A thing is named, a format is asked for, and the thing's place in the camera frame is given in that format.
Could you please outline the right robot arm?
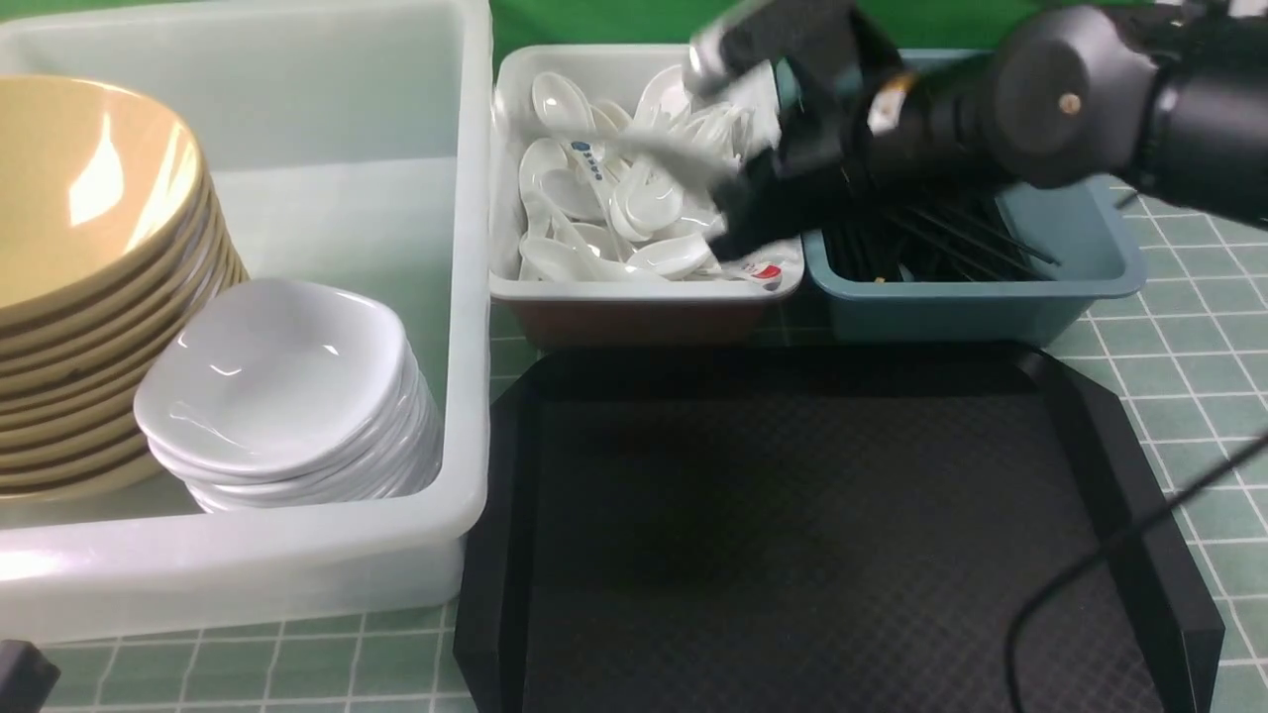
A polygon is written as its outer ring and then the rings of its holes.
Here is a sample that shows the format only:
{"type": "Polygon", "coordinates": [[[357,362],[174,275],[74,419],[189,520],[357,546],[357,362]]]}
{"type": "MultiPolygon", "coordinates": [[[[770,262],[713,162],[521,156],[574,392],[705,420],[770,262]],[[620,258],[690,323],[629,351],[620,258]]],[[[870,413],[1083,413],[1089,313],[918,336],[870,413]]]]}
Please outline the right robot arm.
{"type": "Polygon", "coordinates": [[[694,93],[784,60],[801,107],[711,189],[723,263],[858,216],[1108,175],[1265,226],[1265,18],[1224,1],[1070,4],[913,69],[856,1],[760,1],[691,41],[694,93]]]}

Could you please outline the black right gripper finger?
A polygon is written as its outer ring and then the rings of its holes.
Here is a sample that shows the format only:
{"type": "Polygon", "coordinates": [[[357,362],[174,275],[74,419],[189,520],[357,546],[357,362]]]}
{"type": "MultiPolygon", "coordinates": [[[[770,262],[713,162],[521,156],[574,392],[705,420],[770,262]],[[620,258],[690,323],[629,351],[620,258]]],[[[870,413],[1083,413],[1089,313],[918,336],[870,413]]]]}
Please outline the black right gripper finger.
{"type": "Polygon", "coordinates": [[[724,222],[723,231],[709,239],[719,263],[742,261],[770,244],[798,239],[820,222],[819,186],[766,167],[716,181],[709,194],[724,222]]]}

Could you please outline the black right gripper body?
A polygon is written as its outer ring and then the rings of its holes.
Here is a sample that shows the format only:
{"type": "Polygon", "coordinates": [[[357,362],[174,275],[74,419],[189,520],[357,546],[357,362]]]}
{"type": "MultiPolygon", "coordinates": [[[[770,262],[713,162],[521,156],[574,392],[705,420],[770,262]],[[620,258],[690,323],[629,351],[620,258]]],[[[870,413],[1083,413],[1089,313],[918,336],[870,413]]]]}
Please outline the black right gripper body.
{"type": "Polygon", "coordinates": [[[820,222],[946,197],[992,197],[1000,162],[980,129],[975,69],[905,69],[781,109],[781,134],[746,162],[814,181],[820,222]]]}

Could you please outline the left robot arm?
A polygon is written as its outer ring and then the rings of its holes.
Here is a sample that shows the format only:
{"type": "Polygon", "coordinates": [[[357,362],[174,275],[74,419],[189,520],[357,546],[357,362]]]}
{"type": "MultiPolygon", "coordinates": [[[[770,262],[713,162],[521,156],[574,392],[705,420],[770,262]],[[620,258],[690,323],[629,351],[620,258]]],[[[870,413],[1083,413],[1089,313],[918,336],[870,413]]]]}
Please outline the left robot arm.
{"type": "Polygon", "coordinates": [[[1,641],[0,669],[1,713],[41,712],[60,681],[60,667],[27,641],[1,641]]]}

